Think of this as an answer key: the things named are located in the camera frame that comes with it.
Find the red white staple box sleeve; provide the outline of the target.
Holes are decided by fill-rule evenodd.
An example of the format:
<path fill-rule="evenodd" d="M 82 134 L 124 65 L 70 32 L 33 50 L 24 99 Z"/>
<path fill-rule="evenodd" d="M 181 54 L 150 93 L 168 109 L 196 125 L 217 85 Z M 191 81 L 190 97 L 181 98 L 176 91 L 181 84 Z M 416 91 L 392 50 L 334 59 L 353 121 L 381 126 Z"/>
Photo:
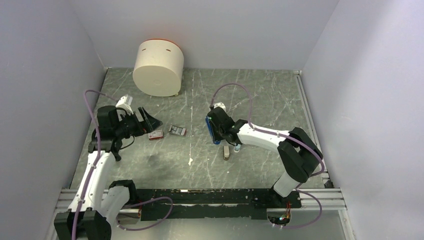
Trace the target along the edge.
<path fill-rule="evenodd" d="M 148 134 L 148 139 L 150 141 L 159 140 L 164 138 L 164 133 L 162 130 L 155 130 Z"/>

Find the staple box tray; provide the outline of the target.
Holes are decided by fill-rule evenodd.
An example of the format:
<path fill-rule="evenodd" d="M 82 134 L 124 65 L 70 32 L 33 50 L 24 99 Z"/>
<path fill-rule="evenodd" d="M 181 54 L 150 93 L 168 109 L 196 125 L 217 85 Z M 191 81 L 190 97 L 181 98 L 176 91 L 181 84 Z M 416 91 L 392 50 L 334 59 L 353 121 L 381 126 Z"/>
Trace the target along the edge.
<path fill-rule="evenodd" d="M 168 133 L 176 136 L 185 136 L 187 133 L 187 129 L 185 127 L 171 125 L 169 127 Z"/>

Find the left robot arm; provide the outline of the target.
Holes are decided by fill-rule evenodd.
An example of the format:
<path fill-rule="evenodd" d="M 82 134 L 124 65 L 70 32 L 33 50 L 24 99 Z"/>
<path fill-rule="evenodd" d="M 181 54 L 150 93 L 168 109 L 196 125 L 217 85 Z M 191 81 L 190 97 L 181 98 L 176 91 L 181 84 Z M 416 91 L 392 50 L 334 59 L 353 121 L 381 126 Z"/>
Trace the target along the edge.
<path fill-rule="evenodd" d="M 122 158 L 122 140 L 149 134 L 162 126 L 143 107 L 142 120 L 130 107 L 106 105 L 97 110 L 97 127 L 88 146 L 87 166 L 76 195 L 53 225 L 60 240 L 109 240 L 122 207 L 132 208 L 139 200 L 133 180 L 117 180 L 104 195 L 109 171 Z"/>

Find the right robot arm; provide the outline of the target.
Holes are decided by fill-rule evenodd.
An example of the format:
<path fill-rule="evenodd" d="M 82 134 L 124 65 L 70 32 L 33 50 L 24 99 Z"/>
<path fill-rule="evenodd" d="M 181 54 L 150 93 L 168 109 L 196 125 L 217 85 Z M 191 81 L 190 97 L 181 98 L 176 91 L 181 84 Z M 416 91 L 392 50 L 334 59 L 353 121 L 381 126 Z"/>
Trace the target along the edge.
<path fill-rule="evenodd" d="M 289 194 L 324 165 L 323 154 L 302 128 L 277 131 L 243 119 L 234 121 L 221 107 L 211 109 L 205 122 L 215 144 L 226 141 L 235 147 L 251 145 L 279 154 L 284 172 L 273 184 L 269 197 L 275 207 L 287 203 Z"/>

